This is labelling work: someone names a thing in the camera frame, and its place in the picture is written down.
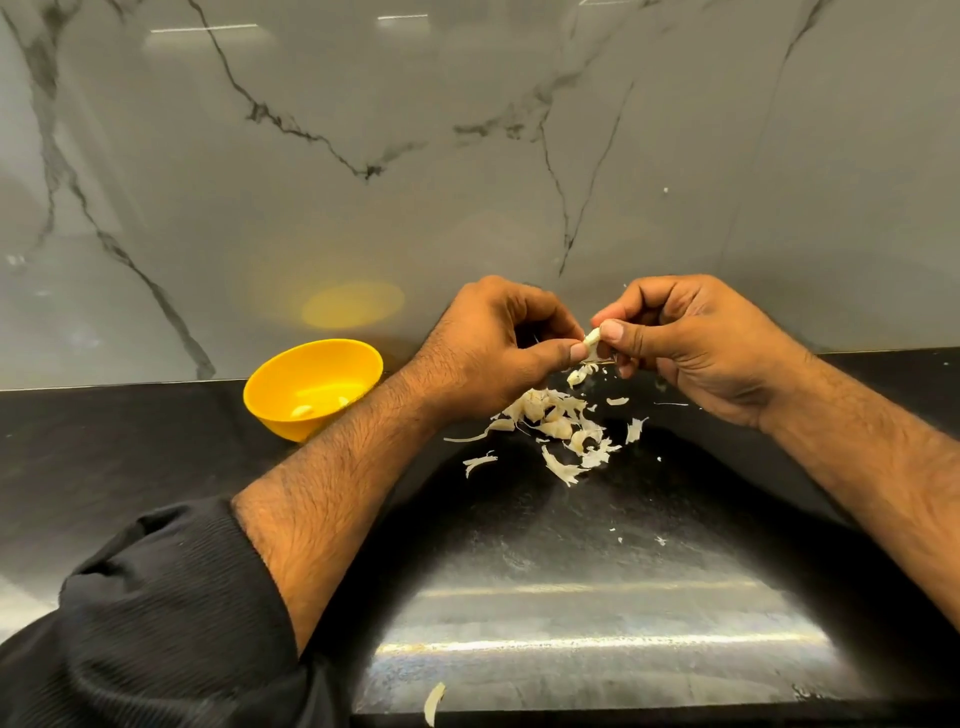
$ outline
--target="black shirt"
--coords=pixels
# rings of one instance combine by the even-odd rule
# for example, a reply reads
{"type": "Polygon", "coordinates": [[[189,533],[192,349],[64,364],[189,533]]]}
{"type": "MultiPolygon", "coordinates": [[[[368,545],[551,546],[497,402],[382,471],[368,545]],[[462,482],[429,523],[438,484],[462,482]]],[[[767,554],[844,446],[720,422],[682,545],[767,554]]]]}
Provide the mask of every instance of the black shirt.
{"type": "Polygon", "coordinates": [[[0,645],[4,726],[328,726],[273,578],[229,503],[138,519],[0,645]]]}

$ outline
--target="hand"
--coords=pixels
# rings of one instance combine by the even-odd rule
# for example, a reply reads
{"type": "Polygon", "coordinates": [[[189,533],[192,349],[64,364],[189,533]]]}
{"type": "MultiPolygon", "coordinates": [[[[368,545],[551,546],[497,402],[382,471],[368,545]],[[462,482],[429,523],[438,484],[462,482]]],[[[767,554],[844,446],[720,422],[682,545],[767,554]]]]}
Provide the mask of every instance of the hand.
{"type": "Polygon", "coordinates": [[[489,417],[586,358],[583,338],[552,293],[487,276],[460,290],[408,367],[444,421],[489,417]],[[534,325],[540,342],[519,349],[519,324],[534,325]]]}
{"type": "Polygon", "coordinates": [[[797,388],[813,358],[712,276],[637,279],[591,323],[600,327],[600,354],[609,355],[604,344],[617,352],[621,376],[654,369],[738,425],[762,428],[771,402],[797,388]]]}

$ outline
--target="bowl rim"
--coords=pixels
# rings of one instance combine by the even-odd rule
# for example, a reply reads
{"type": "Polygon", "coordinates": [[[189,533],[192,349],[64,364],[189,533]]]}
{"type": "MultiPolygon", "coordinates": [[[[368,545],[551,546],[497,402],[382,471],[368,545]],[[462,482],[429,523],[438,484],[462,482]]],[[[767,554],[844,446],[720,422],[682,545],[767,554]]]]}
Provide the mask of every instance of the bowl rim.
{"type": "Polygon", "coordinates": [[[376,347],[371,346],[366,341],[360,341],[359,339],[345,339],[341,337],[333,338],[333,339],[316,339],[314,341],[304,341],[302,344],[297,344],[295,347],[291,347],[290,349],[285,349],[280,353],[274,354],[265,362],[263,362],[260,366],[258,366],[256,369],[253,370],[251,375],[247,377],[247,382],[243,385],[243,403],[244,403],[244,406],[247,407],[247,411],[250,412],[258,420],[270,420],[271,422],[274,422],[274,423],[308,423],[314,420],[322,420],[324,418],[330,417],[331,415],[335,415],[337,412],[340,412],[345,407],[349,407],[349,404],[344,404],[338,407],[337,409],[333,410],[332,412],[328,412],[324,415],[318,415],[317,417],[308,417],[306,419],[299,418],[299,417],[297,417],[296,419],[289,418],[289,417],[277,418],[277,417],[268,417],[267,415],[258,413],[251,406],[250,401],[247,399],[248,392],[250,390],[250,383],[253,381],[253,378],[256,377],[269,364],[272,364],[277,359],[280,359],[282,356],[286,356],[290,352],[295,352],[297,349],[305,349],[307,347],[316,346],[317,344],[328,344],[328,343],[332,344],[335,342],[346,342],[348,344],[358,344],[360,345],[360,347],[372,352],[373,355],[376,356],[376,362],[378,364],[380,371],[377,373],[376,380],[373,382],[373,384],[370,385],[370,388],[367,389],[367,391],[364,392],[363,395],[361,395],[361,397],[366,396],[367,393],[370,392],[370,390],[376,386],[376,382],[378,382],[380,378],[383,376],[383,356],[380,354],[379,351],[376,350],[376,347]]]}

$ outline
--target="black countertop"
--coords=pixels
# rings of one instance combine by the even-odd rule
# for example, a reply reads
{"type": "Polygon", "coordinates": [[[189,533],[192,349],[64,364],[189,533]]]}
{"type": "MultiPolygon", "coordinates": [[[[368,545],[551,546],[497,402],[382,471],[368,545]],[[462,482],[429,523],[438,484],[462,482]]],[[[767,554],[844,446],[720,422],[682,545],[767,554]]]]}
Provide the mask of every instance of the black countertop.
{"type": "MultiPolygon", "coordinates": [[[[960,434],[960,349],[829,360],[960,434]]],[[[290,451],[243,383],[0,393],[0,639],[141,512],[234,493],[290,451]]],[[[772,444],[650,377],[579,391],[614,439],[651,419],[573,489],[519,433],[438,439],[401,478],[315,640],[358,720],[414,719],[438,680],[464,719],[960,709],[960,638],[772,444]],[[487,449],[500,460],[465,481],[487,449]]]]}

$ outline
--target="white marble wall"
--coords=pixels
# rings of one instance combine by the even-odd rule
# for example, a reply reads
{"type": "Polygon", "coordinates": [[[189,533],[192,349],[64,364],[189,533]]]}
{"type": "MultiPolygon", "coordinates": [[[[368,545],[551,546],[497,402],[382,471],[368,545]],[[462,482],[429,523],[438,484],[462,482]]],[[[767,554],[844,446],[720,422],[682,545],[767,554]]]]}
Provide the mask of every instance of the white marble wall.
{"type": "Polygon", "coordinates": [[[0,7],[0,388],[399,360],[494,272],[583,319],[712,272],[819,348],[960,344],[955,0],[0,7]],[[358,281],[392,305],[318,321],[358,281]]]}

